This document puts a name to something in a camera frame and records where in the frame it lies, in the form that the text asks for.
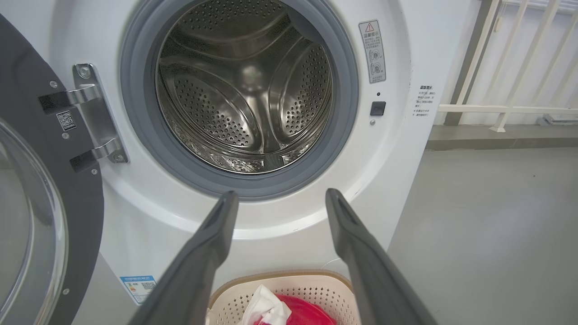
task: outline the warning label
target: warning label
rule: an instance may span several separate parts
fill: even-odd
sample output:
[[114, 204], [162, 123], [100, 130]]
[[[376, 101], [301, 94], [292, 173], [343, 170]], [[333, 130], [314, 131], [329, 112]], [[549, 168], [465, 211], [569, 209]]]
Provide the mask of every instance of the warning label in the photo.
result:
[[377, 20], [360, 24], [361, 39], [365, 46], [365, 57], [369, 71], [369, 83], [382, 82], [386, 79], [386, 62], [383, 57], [383, 45]]

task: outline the printed instructions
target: printed instructions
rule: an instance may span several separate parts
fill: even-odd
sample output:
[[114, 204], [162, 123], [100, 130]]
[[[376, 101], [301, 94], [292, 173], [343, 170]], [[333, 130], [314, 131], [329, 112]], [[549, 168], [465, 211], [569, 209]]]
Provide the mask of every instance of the printed instructions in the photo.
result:
[[383, 45], [377, 20], [360, 24], [361, 39], [365, 46], [365, 57], [369, 70], [369, 83], [386, 79], [386, 62], [383, 57]]
[[433, 105], [434, 96], [435, 92], [432, 86], [420, 86], [420, 89], [417, 92], [417, 99], [413, 107], [412, 116], [429, 116], [429, 110]]

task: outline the railing bar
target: railing bar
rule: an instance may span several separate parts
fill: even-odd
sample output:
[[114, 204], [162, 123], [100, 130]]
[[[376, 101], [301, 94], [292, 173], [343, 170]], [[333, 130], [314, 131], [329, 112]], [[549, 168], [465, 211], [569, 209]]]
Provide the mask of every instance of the railing bar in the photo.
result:
[[499, 2], [500, 2], [499, 0], [492, 0], [490, 10], [488, 11], [488, 15], [486, 16], [486, 20], [484, 22], [484, 27], [482, 28], [482, 31], [481, 31], [480, 39], [479, 39], [478, 44], [476, 46], [476, 51], [474, 52], [474, 55], [472, 58], [472, 63], [470, 64], [470, 66], [468, 68], [468, 73], [466, 74], [466, 78], [464, 80], [462, 89], [460, 91], [460, 96], [458, 97], [457, 104], [463, 104], [464, 103], [464, 99], [466, 97], [466, 93], [468, 92], [469, 85], [472, 81], [474, 71], [476, 70], [477, 63], [480, 59], [481, 52], [482, 52], [482, 49], [484, 47], [484, 43], [486, 42], [486, 37], [487, 37], [488, 33], [490, 32], [490, 29], [492, 27], [492, 22], [494, 21], [494, 14], [496, 12], [496, 9], [498, 8]]
[[[510, 89], [510, 94], [508, 95], [508, 98], [506, 99], [506, 105], [507, 106], [511, 106], [512, 102], [516, 98], [516, 95], [518, 94], [518, 90], [520, 89], [520, 84], [522, 83], [522, 80], [524, 80], [524, 77], [526, 76], [526, 73], [528, 72], [528, 68], [533, 61], [534, 54], [536, 54], [536, 49], [538, 49], [540, 47], [540, 45], [542, 44], [542, 40], [544, 39], [544, 36], [546, 34], [548, 27], [552, 23], [552, 19], [554, 19], [554, 16], [556, 15], [556, 11], [558, 10], [559, 5], [560, 5], [560, 0], [550, 0], [550, 2], [548, 2], [548, 7], [546, 7], [546, 11], [544, 12], [544, 15], [542, 16], [542, 20], [540, 21], [540, 24], [538, 25], [538, 30], [536, 31], [536, 34], [534, 35], [534, 38], [532, 39], [532, 43], [530, 44], [530, 48], [528, 49], [528, 53], [524, 57], [524, 61], [522, 62], [522, 66], [520, 67], [520, 71], [518, 72], [518, 75], [516, 76], [516, 79], [514, 80], [514, 85], [512, 86], [512, 89]], [[509, 113], [501, 113], [498, 116], [498, 119], [497, 119], [496, 123], [494, 124], [494, 126], [492, 126], [490, 129], [493, 131], [496, 131], [496, 132], [505, 132], [504, 125], [506, 125], [506, 120], [509, 116], [510, 116]]]
[[525, 113], [578, 115], [578, 108], [544, 106], [502, 106], [502, 105], [439, 105], [438, 112], [467, 113]]
[[528, 6], [528, 1], [529, 0], [523, 0], [522, 3], [520, 4], [520, 7], [518, 8], [518, 12], [516, 13], [516, 22], [512, 26], [512, 29], [510, 30], [510, 35], [508, 35], [506, 44], [505, 44], [504, 49], [502, 51], [502, 55], [500, 56], [500, 60], [498, 61], [498, 65], [496, 66], [496, 70], [494, 71], [494, 75], [492, 76], [492, 79], [490, 81], [490, 86], [488, 87], [488, 90], [486, 91], [486, 96], [484, 97], [484, 102], [488, 102], [490, 100], [491, 94], [494, 92], [494, 88], [495, 88], [496, 83], [498, 81], [498, 77], [502, 73], [502, 69], [503, 69], [504, 63], [506, 62], [506, 58], [508, 57], [508, 55], [510, 54], [510, 50], [512, 49], [512, 44], [514, 43], [514, 38], [516, 38], [516, 35], [518, 34], [518, 29], [520, 28], [520, 24], [522, 22], [522, 19], [524, 18], [524, 13], [526, 11], [526, 7]]
[[536, 90], [536, 93], [534, 94], [534, 98], [532, 99], [532, 106], [536, 105], [536, 103], [538, 102], [538, 99], [540, 98], [540, 96], [542, 94], [542, 91], [544, 91], [544, 87], [546, 86], [546, 83], [548, 83], [550, 81], [552, 70], [554, 70], [554, 67], [558, 63], [558, 60], [560, 59], [560, 54], [562, 53], [562, 51], [564, 51], [564, 48], [566, 47], [566, 44], [568, 43], [568, 39], [570, 38], [570, 34], [572, 33], [572, 30], [574, 29], [574, 26], [576, 25], [577, 21], [578, 21], [578, 10], [576, 10], [574, 12], [574, 14], [572, 15], [572, 20], [570, 21], [570, 24], [566, 28], [566, 31], [564, 32], [564, 35], [562, 36], [562, 39], [560, 40], [560, 43], [558, 44], [558, 47], [556, 48], [556, 52], [554, 52], [554, 56], [553, 56], [552, 60], [550, 60], [550, 64], [548, 65], [548, 69], [546, 70], [546, 73], [542, 77], [542, 80], [540, 81], [540, 85], [538, 86], [538, 89]]
[[558, 84], [558, 89], [556, 89], [556, 93], [552, 97], [552, 101], [554, 103], [560, 102], [562, 92], [566, 88], [566, 85], [568, 84], [568, 80], [570, 80], [570, 77], [573, 75], [574, 71], [576, 71], [576, 68], [578, 68], [578, 50], [574, 54], [574, 57], [572, 58], [572, 61], [570, 62], [568, 69], [566, 69], [564, 76], [560, 80], [560, 83]]

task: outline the white plastic basket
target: white plastic basket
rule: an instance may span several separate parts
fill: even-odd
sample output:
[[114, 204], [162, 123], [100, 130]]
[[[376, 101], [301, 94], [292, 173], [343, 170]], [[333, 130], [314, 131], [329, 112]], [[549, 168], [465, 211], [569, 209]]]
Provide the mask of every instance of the white plastic basket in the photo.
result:
[[340, 274], [323, 270], [273, 272], [230, 281], [211, 296], [209, 324], [237, 325], [259, 285], [322, 307], [338, 325], [360, 324], [351, 283]]

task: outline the washing machine door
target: washing machine door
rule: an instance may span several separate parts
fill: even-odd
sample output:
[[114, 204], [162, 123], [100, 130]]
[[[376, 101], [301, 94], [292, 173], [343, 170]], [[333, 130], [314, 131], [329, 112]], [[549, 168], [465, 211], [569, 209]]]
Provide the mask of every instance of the washing machine door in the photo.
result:
[[1, 15], [0, 42], [0, 323], [67, 325], [101, 242], [100, 167], [69, 93]]

